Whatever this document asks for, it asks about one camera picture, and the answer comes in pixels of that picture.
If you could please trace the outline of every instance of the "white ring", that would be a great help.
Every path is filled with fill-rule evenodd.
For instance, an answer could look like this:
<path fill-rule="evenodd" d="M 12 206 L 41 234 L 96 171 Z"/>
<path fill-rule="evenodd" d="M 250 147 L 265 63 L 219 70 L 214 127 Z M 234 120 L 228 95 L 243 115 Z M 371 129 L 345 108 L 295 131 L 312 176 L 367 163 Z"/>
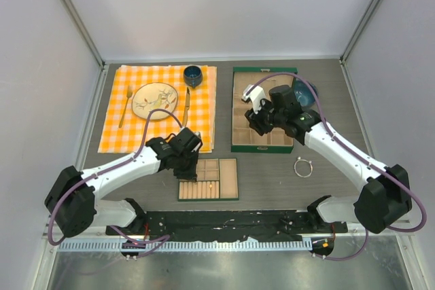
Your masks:
<path fill-rule="evenodd" d="M 301 174 L 298 173 L 298 171 L 296 170 L 296 166 L 297 166 L 298 163 L 301 162 L 301 161 L 306 162 L 306 163 L 308 163 L 308 164 L 310 165 L 311 171 L 310 171 L 310 173 L 307 174 L 306 176 L 301 175 Z M 294 173 L 296 173 L 296 174 L 297 174 L 299 177 L 301 177 L 301 178 L 308 178 L 308 177 L 310 177 L 311 174 L 313 173 L 313 165 L 312 165 L 311 161 L 308 161 L 308 160 L 302 159 L 302 158 L 300 158 L 300 157 L 298 157 L 298 159 L 297 159 L 296 162 L 294 163 L 293 169 L 294 169 Z"/>

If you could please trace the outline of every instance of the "white wall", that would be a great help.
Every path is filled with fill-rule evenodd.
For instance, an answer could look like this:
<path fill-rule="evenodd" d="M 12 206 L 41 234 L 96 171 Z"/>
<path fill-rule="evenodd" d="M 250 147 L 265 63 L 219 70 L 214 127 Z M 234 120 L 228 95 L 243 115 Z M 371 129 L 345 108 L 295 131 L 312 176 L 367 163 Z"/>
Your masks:
<path fill-rule="evenodd" d="M 106 60 L 339 56 L 370 0 L 73 0 Z"/>
<path fill-rule="evenodd" d="M 375 151 L 384 162 L 408 170 L 411 189 L 428 210 L 428 224 L 417 238 L 431 274 L 435 265 L 434 54 L 435 1 L 383 0 L 348 62 Z M 412 217 L 419 221 L 418 209 Z"/>
<path fill-rule="evenodd" d="M 29 289 L 98 68 L 59 0 L 0 0 L 0 288 Z"/>

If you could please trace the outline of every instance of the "fork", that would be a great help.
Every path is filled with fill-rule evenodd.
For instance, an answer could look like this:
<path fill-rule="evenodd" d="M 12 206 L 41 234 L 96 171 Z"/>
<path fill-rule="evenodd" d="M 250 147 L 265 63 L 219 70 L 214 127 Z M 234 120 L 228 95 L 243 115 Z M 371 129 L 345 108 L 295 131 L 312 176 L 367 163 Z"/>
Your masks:
<path fill-rule="evenodd" d="M 122 113 L 122 117 L 121 117 L 121 120 L 120 120 L 120 125 L 118 126 L 118 128 L 121 128 L 123 123 L 124 123 L 125 111 L 127 110 L 128 100 L 132 96 L 133 96 L 133 88 L 132 88 L 131 85 L 129 85 L 128 88 L 127 88 L 127 101 L 125 101 L 124 112 Z"/>

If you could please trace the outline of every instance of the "wooden tabletop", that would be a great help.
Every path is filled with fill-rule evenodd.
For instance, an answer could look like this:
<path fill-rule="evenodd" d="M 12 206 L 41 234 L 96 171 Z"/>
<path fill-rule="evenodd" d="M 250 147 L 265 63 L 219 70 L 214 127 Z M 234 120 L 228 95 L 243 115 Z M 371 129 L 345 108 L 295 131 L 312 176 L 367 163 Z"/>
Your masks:
<path fill-rule="evenodd" d="M 178 184 L 172 171 L 137 179 L 110 193 L 105 199 L 134 198 L 145 210 L 251 210 L 305 209 L 324 195 L 356 195 L 352 183 L 327 159 L 295 142 L 291 154 L 231 153 L 232 68 L 239 67 L 296 67 L 298 74 L 316 85 L 319 99 L 328 121 L 355 146 L 366 151 L 360 126 L 353 108 L 339 61 L 325 60 L 262 60 L 189 62 L 217 67 L 217 98 L 215 121 L 215 149 L 200 158 L 236 158 L 239 200 L 222 202 L 178 202 Z M 185 65 L 186 62 L 165 62 L 144 65 Z M 94 130 L 86 157 L 86 168 L 99 166 L 119 158 L 122 154 L 97 153 L 105 112 L 116 69 L 110 65 L 101 97 Z M 313 162 L 313 174 L 306 179 L 296 176 L 293 164 L 297 157 Z"/>

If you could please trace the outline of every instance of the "checkered placemat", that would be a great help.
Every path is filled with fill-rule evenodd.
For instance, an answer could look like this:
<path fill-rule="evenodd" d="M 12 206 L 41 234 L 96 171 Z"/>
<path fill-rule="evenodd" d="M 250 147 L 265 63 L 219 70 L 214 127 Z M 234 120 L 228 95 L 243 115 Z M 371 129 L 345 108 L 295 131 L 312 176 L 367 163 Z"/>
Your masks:
<path fill-rule="evenodd" d="M 132 100 L 136 91 L 146 84 L 161 82 L 176 89 L 178 104 L 173 113 L 182 121 L 187 91 L 187 85 L 183 80 L 185 68 L 186 66 L 121 66 L 115 74 L 98 152 L 130 153 L 138 148 L 146 120 L 133 113 Z M 194 90 L 190 89 L 187 127 L 201 133 L 204 143 L 201 152 L 206 153 L 213 149 L 216 69 L 215 67 L 201 66 L 201 70 L 203 71 L 202 84 Z M 118 128 L 127 101 L 128 86 L 133 87 L 133 96 L 128 100 L 124 124 Z M 148 127 L 146 139 L 165 138 L 172 132 L 177 133 L 178 131 L 179 126 L 171 117 L 163 120 L 152 120 Z"/>

